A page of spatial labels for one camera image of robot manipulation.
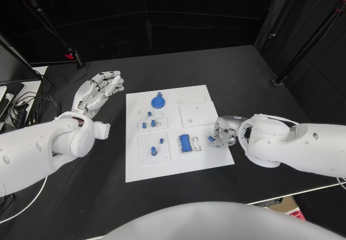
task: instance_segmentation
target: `black curtain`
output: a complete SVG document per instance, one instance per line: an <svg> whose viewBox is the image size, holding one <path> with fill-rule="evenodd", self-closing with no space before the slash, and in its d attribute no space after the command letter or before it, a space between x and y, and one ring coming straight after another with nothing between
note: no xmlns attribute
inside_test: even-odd
<svg viewBox="0 0 346 240"><path fill-rule="evenodd" d="M0 35L29 63L63 61L63 45L23 1L1 2ZM84 60L95 61L249 45L272 0L36 1Z"/></svg>
<svg viewBox="0 0 346 240"><path fill-rule="evenodd" d="M301 49L336 0L291 0L262 57L278 75ZM316 123L346 124L346 14L285 79L285 87Z"/></svg>

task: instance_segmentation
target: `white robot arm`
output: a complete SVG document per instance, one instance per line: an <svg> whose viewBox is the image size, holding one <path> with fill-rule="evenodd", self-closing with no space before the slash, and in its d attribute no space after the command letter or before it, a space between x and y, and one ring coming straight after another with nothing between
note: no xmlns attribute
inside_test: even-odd
<svg viewBox="0 0 346 240"><path fill-rule="evenodd" d="M120 71L99 73L79 87L72 110L50 122L0 135L0 197L29 187L84 157L109 124L92 118L108 97L124 90Z"/></svg>
<svg viewBox="0 0 346 240"><path fill-rule="evenodd" d="M215 141L210 146L233 145L236 138L248 159L262 167L280 163L300 171L324 176L346 177L346 126L298 124L262 114L251 119L222 116L215 124Z"/></svg>

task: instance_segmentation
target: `blue object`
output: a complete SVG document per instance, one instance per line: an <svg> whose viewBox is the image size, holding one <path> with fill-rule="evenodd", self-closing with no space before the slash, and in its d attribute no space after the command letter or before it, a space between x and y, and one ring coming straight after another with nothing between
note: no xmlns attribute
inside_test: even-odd
<svg viewBox="0 0 346 240"><path fill-rule="evenodd" d="M192 148L192 144L190 144L190 137L189 134L183 134L182 136L179 136L179 140L180 140L180 145L182 145L182 152L192 152L193 148Z"/></svg>
<svg viewBox="0 0 346 240"><path fill-rule="evenodd" d="M153 98L151 100L151 106L156 108L156 109L160 109L164 107L164 98L163 98L163 94L159 92L157 93L157 96Z"/></svg>
<svg viewBox="0 0 346 240"><path fill-rule="evenodd" d="M156 147L154 147L154 146L151 147L151 155L153 155L153 156L156 156L156 155L157 155L157 149L156 149Z"/></svg>
<svg viewBox="0 0 346 240"><path fill-rule="evenodd" d="M208 138L208 139L209 139L209 141L210 141L210 142L213 142L213 141L215 141L215 139L213 139L213 137L212 137L212 136L209 136L209 138Z"/></svg>

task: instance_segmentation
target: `robotic hand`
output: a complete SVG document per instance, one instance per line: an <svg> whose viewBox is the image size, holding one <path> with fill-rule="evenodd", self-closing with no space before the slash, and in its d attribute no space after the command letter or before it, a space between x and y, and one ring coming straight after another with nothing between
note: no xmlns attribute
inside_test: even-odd
<svg viewBox="0 0 346 240"><path fill-rule="evenodd" d="M262 114L251 119L222 116L213 136L212 147L232 146L238 139L248 159L262 167L275 168L284 163L304 172L346 177L346 126L298 124Z"/></svg>
<svg viewBox="0 0 346 240"><path fill-rule="evenodd" d="M124 90L120 71L101 72L79 87L72 110L50 122L0 135L0 197L29 187L84 157L109 124L92 122L109 96Z"/></svg>

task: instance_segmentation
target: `black table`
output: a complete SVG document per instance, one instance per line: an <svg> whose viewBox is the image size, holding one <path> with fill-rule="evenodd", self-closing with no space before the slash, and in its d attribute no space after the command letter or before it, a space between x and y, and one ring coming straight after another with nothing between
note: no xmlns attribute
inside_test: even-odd
<svg viewBox="0 0 346 240"><path fill-rule="evenodd" d="M69 111L85 80L99 72L121 71L124 91L111 96L94 118L111 124L109 137L97 140L89 154L47 177L30 208L0 226L0 239L82 240L174 205L203 201L248 204L337 182L284 164L277 168L255 165L236 144L231 147L235 165L125 183L128 93L206 85L219 116L262 113L310 122L285 87L272 86L275 75L252 46L95 61L86 69L85 79L75 84L49 78L56 86L52 96L62 111ZM46 71L46 75L63 74L69 81L82 73L75 64L50 66ZM43 110L43 120L50 121L55 107L46 104ZM42 181L16 193L9 216L29 204L40 186Z"/></svg>

